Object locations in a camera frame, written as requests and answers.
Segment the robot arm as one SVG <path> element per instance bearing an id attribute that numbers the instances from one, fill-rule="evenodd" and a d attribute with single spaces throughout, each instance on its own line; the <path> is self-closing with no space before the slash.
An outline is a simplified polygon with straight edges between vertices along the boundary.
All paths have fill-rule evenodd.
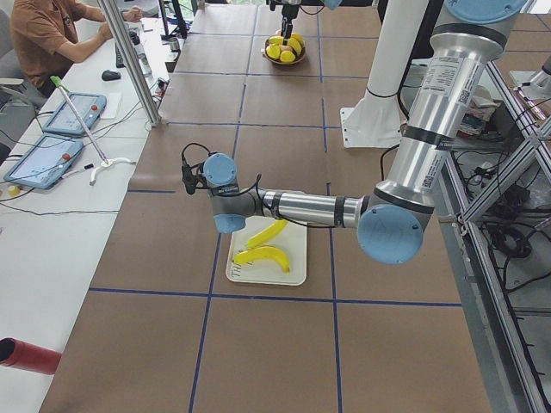
<path id="1" fill-rule="evenodd" d="M 505 51 L 520 1 L 391 1 L 382 18 L 364 97 L 342 115 L 348 147 L 394 143 L 387 177 L 361 198 L 250 188 L 240 190 L 237 166 L 210 155 L 202 179 L 216 228 L 232 233 L 251 216 L 353 228 L 362 250 L 386 264 L 412 259 L 434 210 L 432 188 L 486 65 Z M 408 121 L 400 125 L 393 100 L 419 36 L 430 31 L 433 54 Z"/>
<path id="2" fill-rule="evenodd" d="M 329 9 L 335 9 L 341 4 L 341 0 L 327 0 L 322 1 L 324 7 Z M 283 38 L 283 45 L 287 45 L 293 33 L 293 20 L 299 14 L 301 0 L 282 0 L 282 28 L 281 36 Z"/>

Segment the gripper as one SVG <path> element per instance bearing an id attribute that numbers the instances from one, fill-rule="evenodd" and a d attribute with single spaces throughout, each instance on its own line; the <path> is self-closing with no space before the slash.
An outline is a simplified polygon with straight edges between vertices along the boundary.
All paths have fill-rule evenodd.
<path id="1" fill-rule="evenodd" d="M 287 45 L 293 32 L 292 20 L 295 19 L 300 10 L 300 0 L 281 0 L 282 5 L 282 29 L 281 35 L 283 45 Z"/>

